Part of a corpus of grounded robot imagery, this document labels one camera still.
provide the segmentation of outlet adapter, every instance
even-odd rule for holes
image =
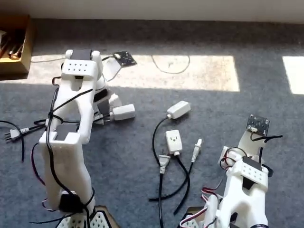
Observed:
[[[182,151],[182,143],[179,130],[166,131],[166,140],[169,154]]]
[[[177,119],[191,110],[189,102],[180,101],[167,110],[169,119]]]

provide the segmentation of white robot bracket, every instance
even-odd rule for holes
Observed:
[[[53,115],[64,119],[72,109],[77,107],[81,119],[76,132],[68,132],[64,138],[60,138],[58,137],[58,126],[62,123],[60,119],[52,118],[48,140],[52,147],[53,165],[58,179],[73,194],[79,197],[83,205],[92,199],[86,206],[90,214],[94,212],[95,199],[94,197],[92,198],[91,178],[84,163],[82,144],[88,143],[90,140],[94,120],[93,104],[96,98],[95,95],[107,90],[106,86],[106,80],[103,76],[103,63],[98,51],[68,50],[66,52]],[[84,94],[56,109],[80,93]],[[113,92],[104,95],[98,100],[109,102],[112,109],[121,106],[119,97]],[[48,202],[54,210],[71,213],[73,211],[64,211],[61,208],[62,196],[66,195],[66,192],[61,189],[51,172],[50,151],[47,147],[46,132],[41,136],[39,144],[41,145],[45,163],[45,185]]]

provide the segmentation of white plastic part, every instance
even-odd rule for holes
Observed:
[[[64,105],[54,112],[55,115],[65,118],[76,104],[81,115],[79,133],[82,143],[88,143],[90,140],[92,122],[93,122],[93,98],[95,95],[96,83],[100,69],[98,63],[92,60],[71,60],[66,59],[63,64],[61,83],[54,108],[63,104],[75,95],[92,89],[91,92],[84,94],[74,101]],[[82,76],[83,79],[76,79],[75,76]],[[60,120],[53,118],[51,131],[61,124]]]
[[[57,132],[51,132],[49,142],[54,154],[54,168],[59,180],[70,190],[80,197],[86,204],[92,196],[91,178],[86,169],[82,151],[81,135],[79,133],[68,133],[64,141],[55,140]],[[52,209],[58,209],[62,189],[56,183],[50,169],[49,152],[46,145],[46,132],[39,140],[45,166],[45,184],[48,202]],[[89,203],[87,208],[93,212],[95,199]]]
[[[260,147],[265,148],[266,143],[264,143],[264,140],[259,140],[259,141],[252,141],[250,139],[251,132],[245,131],[241,140],[238,143],[238,147],[242,148],[245,150],[248,156],[254,156],[258,155]],[[252,134],[252,139],[261,137],[258,134]]]
[[[104,63],[103,75],[106,81],[112,81],[122,67],[115,58],[109,58]]]
[[[179,130],[166,131],[166,140],[170,154],[182,151],[182,143]]]
[[[119,121],[135,117],[135,107],[133,104],[123,105],[113,108],[111,118]]]
[[[216,213],[218,210],[218,199],[216,198],[216,196],[210,195],[205,207],[206,206],[208,209],[205,212],[204,221],[199,223],[199,228],[205,228],[216,217]],[[211,224],[208,228],[213,228],[213,227],[214,227],[214,224]]]
[[[218,160],[218,164],[223,159],[223,157],[224,157],[224,155],[225,155],[225,153],[228,149],[229,148],[227,146],[223,147],[221,155],[220,155],[219,160]],[[238,161],[238,160],[242,159],[243,156],[244,156],[244,152],[242,152],[240,149],[238,149],[238,148],[230,149],[227,153],[227,157],[229,157],[231,159],[226,159],[226,161],[222,161],[221,165],[222,165],[223,168],[225,168],[227,166],[233,166],[234,165],[233,160]]]
[[[180,101],[167,110],[169,119],[177,119],[191,110],[190,104],[186,101]]]
[[[231,148],[227,154],[227,157],[232,158],[235,161],[238,161],[242,159],[242,157],[245,155],[244,152],[241,150],[243,149],[248,157],[251,157],[251,159],[258,161],[259,160],[259,150],[260,147],[265,148],[266,143],[264,143],[264,140],[259,141],[252,141],[252,139],[260,137],[260,135],[245,131],[241,140],[238,143],[238,148]],[[221,152],[221,155],[218,160],[218,164],[220,163],[221,159],[224,157],[226,151],[229,149],[229,147],[224,146],[223,150]],[[231,159],[226,159],[225,162],[222,162],[222,167],[225,168],[227,166],[233,166],[234,161]]]
[[[70,59],[72,54],[72,50],[66,52],[66,60],[63,64],[60,87],[54,108],[81,92],[92,91],[79,96],[54,112],[54,115],[64,119],[77,106],[81,116],[78,132],[68,133],[63,141],[56,140],[56,127],[61,122],[59,119],[53,118],[49,142],[52,146],[54,169],[57,177],[69,190],[74,191],[80,197],[83,204],[86,204],[92,196],[92,186],[90,175],[84,163],[82,144],[88,143],[90,140],[94,115],[92,104],[97,80],[100,79],[100,86],[104,86],[102,85],[104,79],[101,76],[102,61],[98,51],[92,52],[92,60],[73,60]],[[39,144],[42,148],[45,163],[45,183],[48,201],[52,209],[58,209],[62,189],[51,173],[46,132],[41,136]],[[90,213],[93,212],[94,206],[95,199],[87,206]]]
[[[103,75],[103,62],[100,56],[100,52],[99,51],[93,51],[91,54],[92,57],[92,61],[97,63],[97,69],[98,69],[98,75],[97,75],[97,80],[99,80],[100,78],[103,79],[103,81],[105,81]]]
[[[188,222],[186,222],[185,224],[183,224],[185,227],[189,227],[189,228],[199,228],[198,223],[196,222],[195,219],[192,219]]]
[[[239,227],[268,225],[265,215],[265,195],[268,190],[266,169],[259,171],[239,160],[226,174],[225,193],[217,211],[216,227],[229,227],[230,217],[234,212],[238,213],[236,225]],[[250,190],[242,187],[244,177],[256,181]]]
[[[110,103],[110,109],[112,110],[115,107],[120,107],[122,106],[122,101],[120,100],[119,96],[116,94],[111,94],[109,98],[109,103]]]
[[[67,51],[66,51],[66,58],[67,58],[67,59],[70,59],[71,56],[72,56],[72,54],[73,54],[73,50],[67,50]]]
[[[56,228],[83,228],[86,227],[86,216],[73,215],[63,219]],[[90,222],[91,228],[110,228],[104,214],[97,212]]]

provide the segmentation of white plug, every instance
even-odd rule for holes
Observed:
[[[182,151],[182,143],[179,130],[166,131],[169,154],[179,155]]]
[[[203,140],[199,139],[198,143],[194,145],[191,162],[195,162],[198,154],[200,153],[200,148],[201,148],[202,143],[203,143]]]
[[[164,174],[166,171],[166,166],[170,161],[170,156],[168,155],[159,155],[159,162],[160,162],[160,173]]]
[[[128,104],[120,107],[113,108],[110,113],[111,120],[125,120],[135,117],[135,107],[133,104]]]
[[[191,110],[190,103],[180,101],[167,110],[167,117],[169,119],[177,119]]]

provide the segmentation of power cord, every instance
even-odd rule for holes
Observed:
[[[155,157],[155,160],[156,160],[158,166],[160,166],[160,162],[159,162],[159,160],[158,160],[158,157],[157,157],[157,154],[156,154],[156,151],[155,151],[155,136],[156,136],[156,131],[157,131],[158,127],[162,124],[162,122],[164,122],[164,121],[167,120],[167,119],[168,119],[168,117],[163,118],[163,119],[156,125],[156,127],[155,127],[155,129],[154,129],[154,132],[153,132],[153,136],[152,136],[152,151],[153,151],[153,154],[154,154],[154,157]]]
[[[22,135],[21,129],[17,125],[15,125],[14,123],[9,122],[9,121],[0,120],[0,123],[10,124],[10,125],[14,126],[17,129],[17,131],[19,132],[20,138],[21,138],[21,161],[24,162],[25,146],[24,146],[24,137]]]
[[[193,150],[193,154],[192,154],[192,159],[191,159],[191,165],[189,167],[188,170],[188,174],[190,175],[191,171],[192,171],[192,167],[194,162],[196,161],[196,158],[201,150],[201,145],[203,143],[202,139],[199,139],[198,142],[194,145],[194,150]],[[185,184],[187,183],[187,176],[185,177],[183,183],[172,193],[168,194],[168,195],[164,195],[161,197],[161,199],[166,200],[171,198],[172,196],[176,195],[178,192],[180,192],[180,190],[185,186]],[[154,197],[154,198],[149,198],[150,202],[155,202],[158,201],[158,197]]]
[[[186,201],[186,199],[187,199],[187,197],[188,197],[189,190],[190,190],[190,177],[189,177],[189,173],[188,173],[187,169],[185,168],[185,166],[183,165],[183,163],[181,162],[179,156],[175,156],[175,157],[176,157],[176,159],[177,159],[177,162],[179,163],[179,165],[181,166],[181,168],[182,168],[182,169],[184,170],[184,172],[185,172],[185,175],[186,175],[186,178],[187,178],[187,189],[186,189],[186,191],[185,191],[185,194],[184,194],[182,200],[180,201],[179,205],[178,205],[177,208],[175,209],[175,211],[174,211],[174,213],[173,213],[174,215],[176,215],[176,214],[180,211],[182,205],[184,204],[184,202]]]
[[[163,174],[160,173],[160,184],[158,188],[158,215],[160,218],[160,226],[163,228],[163,220],[162,220],[162,179],[163,179]]]
[[[155,160],[158,164],[158,166],[160,166],[160,163],[158,161],[158,157],[155,151],[155,136],[156,136],[156,131],[159,128],[159,126],[167,119],[178,119],[181,116],[185,115],[186,113],[188,113],[191,110],[190,104],[186,101],[180,101],[178,103],[176,103],[175,105],[171,106],[168,110],[167,110],[167,116],[165,118],[163,118],[155,127],[154,132],[153,132],[153,136],[152,136],[152,151],[153,151],[153,155],[155,157]]]
[[[159,183],[159,189],[158,189],[158,215],[159,215],[159,221],[160,226],[163,228],[163,220],[162,220],[162,179],[163,175],[166,172],[166,166],[168,165],[170,161],[170,156],[167,155],[159,155],[159,164],[160,164],[160,183]]]

